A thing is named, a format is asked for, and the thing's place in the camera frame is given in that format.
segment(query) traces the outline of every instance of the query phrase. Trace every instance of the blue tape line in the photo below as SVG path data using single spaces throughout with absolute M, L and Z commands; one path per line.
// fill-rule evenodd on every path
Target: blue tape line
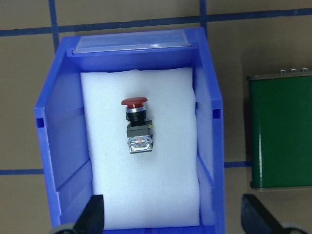
M 177 17 L 166 19 L 136 20 L 131 22 L 109 22 L 109 23 L 58 26 L 54 0 L 49 0 L 49 5 L 50 4 L 51 4 L 50 14 L 52 27 L 0 30 L 0 37 L 47 34 L 52 32 L 54 47 L 57 48 L 59 44 L 59 33 L 65 32 L 93 31 L 93 30 L 104 30 L 115 28 L 147 27 L 147 26 L 187 24 L 187 23 L 201 23 L 201 25 L 203 25 L 203 23 L 205 22 L 215 22 L 215 21 L 248 20 L 260 18 L 273 18 L 280 16 L 292 17 L 292 16 L 312 15 L 312 8 L 279 10 L 279 11 L 258 11 L 258 12 L 218 14 L 218 15 L 202 15 L 203 13 L 201 12 L 201 16 L 198 17 Z M 204 0 L 200 0 L 200 4 L 201 4 L 200 11 L 204 11 L 206 9 L 205 7 L 202 6 L 204 5 Z
M 312 15 L 312 8 L 293 9 L 293 10 L 273 10 L 273 11 L 256 11 L 246 13 L 218 14 L 205 16 L 207 22 L 227 21 L 227 20 L 248 20 L 273 17 L 291 17 L 291 16 L 308 16 Z
M 42 174 L 43 174 L 43 169 L 0 170 L 0 176 L 42 175 Z
M 50 20 L 51 20 L 51 26 L 52 26 L 54 51 L 56 52 L 59 46 L 59 28 L 58 28 L 57 12 L 55 9 L 54 0 L 49 0 L 49 10 L 50 10 Z
M 232 167 L 251 167 L 251 161 L 241 161 L 241 162 L 225 162 L 224 168 L 232 168 Z
M 68 26 L 58 27 L 58 31 L 60 33 L 82 32 L 82 31 L 93 31 L 93 30 L 104 30 L 104 29 L 134 28 L 134 27 L 187 24 L 187 23 L 198 23 L 198 22 L 200 22 L 199 16 L 191 16 L 191 17 L 176 17 L 176 18 L 165 18 L 165 19 L 135 20 L 131 22 L 108 22 L 108 23 L 68 25 Z
M 225 162 L 225 168 L 232 167 L 251 167 L 251 161 L 241 162 Z M 15 169 L 15 170 L 0 170 L 0 176 L 14 176 L 14 175 L 42 175 L 43 169 Z
M 207 8 L 206 8 L 206 0 L 199 1 L 199 12 L 200 12 L 200 27 L 204 28 L 206 35 L 207 35 L 207 22 L 206 22 L 206 15 L 207 15 Z
M 0 30 L 0 37 L 48 34 L 51 32 L 52 32 L 51 27 L 9 29 L 9 30 Z

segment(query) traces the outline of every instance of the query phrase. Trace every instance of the green metal box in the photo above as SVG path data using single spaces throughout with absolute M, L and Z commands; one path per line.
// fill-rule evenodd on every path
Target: green metal box
M 312 73 L 249 78 L 252 186 L 312 185 Z

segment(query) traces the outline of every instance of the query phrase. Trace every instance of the white foam insert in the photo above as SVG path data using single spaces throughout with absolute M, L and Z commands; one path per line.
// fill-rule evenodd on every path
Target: white foam insert
M 81 73 L 94 194 L 105 229 L 199 225 L 192 69 Z M 123 99 L 146 97 L 152 152 L 130 154 Z

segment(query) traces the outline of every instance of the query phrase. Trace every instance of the red mushroom button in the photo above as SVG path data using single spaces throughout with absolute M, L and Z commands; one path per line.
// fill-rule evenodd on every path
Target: red mushroom button
M 143 106 L 143 103 L 147 101 L 146 97 L 132 97 L 125 99 L 121 102 L 122 105 L 127 105 L 128 109 L 139 108 Z

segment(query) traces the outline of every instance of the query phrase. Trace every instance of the blue plastic bin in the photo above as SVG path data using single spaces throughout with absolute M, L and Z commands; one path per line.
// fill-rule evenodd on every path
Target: blue plastic bin
M 177 30 L 162 31 L 175 33 Z M 223 234 L 223 107 L 202 28 L 184 29 L 188 46 L 73 53 L 81 38 L 62 39 L 35 106 L 52 226 L 75 222 L 93 194 L 80 72 L 193 67 L 200 226 L 109 230 L 106 234 Z M 153 32 L 145 33 L 148 37 Z M 128 34 L 117 34 L 124 37 Z

